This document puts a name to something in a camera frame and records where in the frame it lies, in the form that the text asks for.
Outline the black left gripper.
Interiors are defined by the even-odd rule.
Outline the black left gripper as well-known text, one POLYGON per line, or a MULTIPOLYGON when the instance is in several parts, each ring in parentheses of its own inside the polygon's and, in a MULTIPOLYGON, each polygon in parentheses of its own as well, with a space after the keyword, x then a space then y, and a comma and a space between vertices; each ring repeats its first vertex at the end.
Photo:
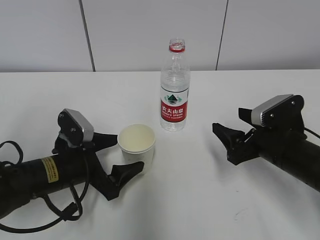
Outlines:
POLYGON ((65 183, 79 184, 85 181, 100 192, 107 200, 119 196, 120 189, 144 169, 142 161, 125 165, 113 165, 108 175, 96 152, 116 146, 116 134, 95 132, 91 142, 80 147, 69 147, 67 142, 57 137, 52 153, 58 164, 59 177, 65 183))

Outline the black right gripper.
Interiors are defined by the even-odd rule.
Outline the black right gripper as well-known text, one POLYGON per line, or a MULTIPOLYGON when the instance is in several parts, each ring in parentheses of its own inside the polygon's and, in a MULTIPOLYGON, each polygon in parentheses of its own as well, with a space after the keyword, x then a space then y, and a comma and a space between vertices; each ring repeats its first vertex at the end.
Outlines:
POLYGON ((220 123, 212 124, 212 132, 218 137, 227 150, 227 160, 235 166, 259 156, 255 141, 263 130, 262 127, 255 127, 252 123, 251 109, 239 107, 238 117, 253 128, 245 133, 242 130, 225 127, 220 123))

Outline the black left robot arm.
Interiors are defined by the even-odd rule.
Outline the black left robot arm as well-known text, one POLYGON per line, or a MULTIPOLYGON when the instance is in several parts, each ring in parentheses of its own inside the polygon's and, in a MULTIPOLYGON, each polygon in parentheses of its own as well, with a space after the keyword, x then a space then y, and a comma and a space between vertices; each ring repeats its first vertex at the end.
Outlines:
POLYGON ((95 133, 89 142, 58 137, 52 155, 16 164, 0 164, 0 216, 6 217, 30 200, 88 181, 108 201, 117 198, 123 186, 142 172, 144 163, 113 165, 107 174, 96 153, 115 146, 117 136, 95 133))

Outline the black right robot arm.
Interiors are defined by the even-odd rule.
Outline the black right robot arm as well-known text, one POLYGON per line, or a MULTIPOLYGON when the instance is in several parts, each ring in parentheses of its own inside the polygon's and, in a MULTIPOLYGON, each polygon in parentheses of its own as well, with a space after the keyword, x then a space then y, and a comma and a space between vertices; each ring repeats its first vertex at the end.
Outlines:
POLYGON ((213 133, 233 165, 261 157, 279 169, 320 189, 320 147, 307 140, 301 109, 276 107, 265 113, 265 126, 254 125, 245 133, 212 124, 213 133))

